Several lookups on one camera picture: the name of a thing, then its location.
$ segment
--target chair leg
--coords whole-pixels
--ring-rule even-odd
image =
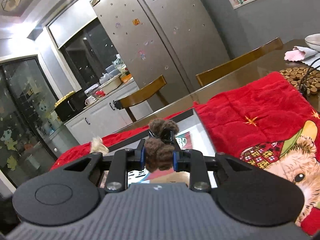
[[[130,108],[125,108],[125,110],[127,111],[127,114],[129,115],[129,117],[131,118],[132,122],[136,122],[137,119],[134,117],[133,113],[131,112]]]
[[[164,106],[167,106],[169,104],[168,101],[164,98],[164,96],[160,93],[160,91],[157,91],[156,94]]]

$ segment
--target cartoon bear eye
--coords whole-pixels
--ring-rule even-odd
[[[300,182],[304,179],[305,175],[303,173],[299,173],[297,176],[295,176],[294,181]]]

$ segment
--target brown fluffy toy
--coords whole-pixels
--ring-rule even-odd
[[[165,128],[172,130],[175,135],[179,132],[179,127],[174,121],[161,118],[152,120],[149,123],[149,128],[156,137],[159,137]],[[148,138],[144,147],[146,149],[146,169],[149,172],[154,172],[156,169],[165,171],[172,168],[174,146],[165,144],[159,138]]]

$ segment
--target yellow star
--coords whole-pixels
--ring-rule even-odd
[[[312,116],[315,117],[315,118],[320,119],[319,114],[317,112],[315,112],[314,110],[312,110]]]
[[[255,121],[258,117],[255,117],[255,118],[253,118],[253,119],[249,119],[248,117],[245,116],[245,118],[247,119],[247,122],[244,122],[244,123],[253,124],[254,126],[257,126],[254,121]]]

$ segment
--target chair backrest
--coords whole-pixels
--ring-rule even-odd
[[[134,92],[133,94],[119,99],[122,108],[128,108],[131,106],[135,106],[137,104],[146,101],[151,98],[155,93],[157,93],[161,88],[163,88],[167,82],[164,79],[164,76],[161,75],[156,80],[152,81],[150,84],[141,88],[140,90]]]
[[[277,49],[283,45],[280,38],[276,38],[272,41],[269,41],[268,43],[262,45],[261,47],[248,52],[247,54],[244,54],[240,57],[237,57],[233,60],[228,61],[225,64],[222,64],[220,66],[217,66],[213,69],[204,71],[200,74],[196,75],[196,78],[199,82],[199,85],[201,87],[206,86],[207,84],[210,84],[211,82],[231,73],[232,71],[237,70],[238,68],[241,68],[242,66],[260,58],[261,56],[273,51],[274,49]]]

